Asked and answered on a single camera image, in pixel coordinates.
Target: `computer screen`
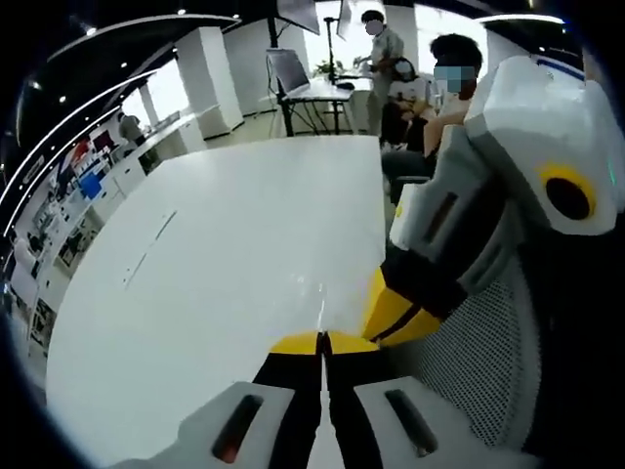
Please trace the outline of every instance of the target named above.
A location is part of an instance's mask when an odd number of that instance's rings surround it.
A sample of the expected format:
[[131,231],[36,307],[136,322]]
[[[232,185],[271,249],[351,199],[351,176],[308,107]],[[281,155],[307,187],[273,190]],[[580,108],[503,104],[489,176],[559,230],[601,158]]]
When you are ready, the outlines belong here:
[[96,151],[102,151],[105,147],[108,147],[108,149],[114,149],[115,142],[111,139],[110,133],[105,130],[94,139],[94,147],[96,148]]
[[310,83],[306,70],[294,50],[267,49],[267,55],[285,93]]
[[277,16],[296,26],[320,35],[314,0],[276,0]]
[[341,0],[341,13],[336,25],[336,34],[343,40],[347,40],[350,24],[352,23],[352,6],[350,0]]

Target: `face mask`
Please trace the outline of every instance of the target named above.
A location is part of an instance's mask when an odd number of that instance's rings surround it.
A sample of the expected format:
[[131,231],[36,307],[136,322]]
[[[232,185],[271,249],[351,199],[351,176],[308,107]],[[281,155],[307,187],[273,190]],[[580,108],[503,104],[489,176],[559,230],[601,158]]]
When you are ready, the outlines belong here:
[[439,89],[449,93],[460,93],[462,86],[475,78],[475,70],[471,66],[439,66],[434,69],[434,77]]
[[400,62],[396,64],[395,71],[404,80],[409,80],[412,77],[412,67],[406,62]]

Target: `man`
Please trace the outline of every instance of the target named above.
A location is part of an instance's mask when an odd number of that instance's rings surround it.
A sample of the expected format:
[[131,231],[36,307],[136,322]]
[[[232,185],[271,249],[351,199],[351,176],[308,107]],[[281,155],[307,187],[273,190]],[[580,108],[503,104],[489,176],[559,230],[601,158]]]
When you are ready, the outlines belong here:
[[393,66],[403,56],[403,41],[384,24],[384,15],[376,10],[364,12],[361,21],[367,32],[373,36],[371,55],[364,61],[371,60],[373,73],[373,92],[367,103],[369,131],[372,135],[379,135],[382,108],[388,101],[393,83]]
[[146,141],[144,133],[139,128],[139,119],[134,115],[126,115],[123,112],[117,114],[119,122],[119,135],[128,142],[134,142],[137,147]]
[[443,94],[438,116],[423,128],[424,151],[392,151],[382,156],[382,170],[391,185],[391,202],[398,204],[405,176],[432,176],[442,130],[446,125],[462,125],[478,86],[482,55],[473,39],[459,34],[439,36],[430,45],[437,59],[435,78]]
[[23,237],[19,236],[17,233],[12,234],[12,242],[13,242],[13,255],[16,258],[16,263],[20,264],[24,267],[33,278],[37,278],[37,271],[39,270],[39,261],[34,256],[34,254],[30,251],[30,247],[28,246],[28,241],[26,241]]

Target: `led strip light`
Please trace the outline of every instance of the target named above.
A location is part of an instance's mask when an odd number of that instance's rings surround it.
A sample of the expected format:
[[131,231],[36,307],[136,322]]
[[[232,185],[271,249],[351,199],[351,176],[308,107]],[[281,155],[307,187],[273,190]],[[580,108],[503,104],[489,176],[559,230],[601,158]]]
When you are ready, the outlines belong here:
[[493,22],[493,21],[545,21],[554,22],[555,24],[564,24],[564,20],[558,17],[550,17],[548,15],[535,15],[533,13],[515,14],[515,15],[493,15],[492,17],[476,18],[477,22]]

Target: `white pillar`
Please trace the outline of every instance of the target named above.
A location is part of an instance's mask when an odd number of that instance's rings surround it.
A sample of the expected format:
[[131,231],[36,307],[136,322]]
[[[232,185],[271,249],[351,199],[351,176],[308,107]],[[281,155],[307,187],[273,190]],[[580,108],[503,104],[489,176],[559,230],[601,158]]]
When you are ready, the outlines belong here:
[[412,7],[387,5],[387,25],[403,39],[403,55],[419,70],[419,46],[417,45],[417,20]]
[[152,99],[152,95],[149,93],[147,85],[144,85],[139,89],[139,94],[141,95],[141,101],[144,103],[144,107],[146,108],[149,125],[154,127],[158,123],[158,115],[156,114],[154,100]]
[[243,116],[221,30],[218,27],[200,27],[178,41],[176,47],[189,107],[198,116],[204,137],[217,132],[205,128],[203,123],[211,122],[214,128],[219,119],[214,115],[202,118],[204,114],[214,114],[215,106],[219,109],[226,130],[232,130],[243,121]]

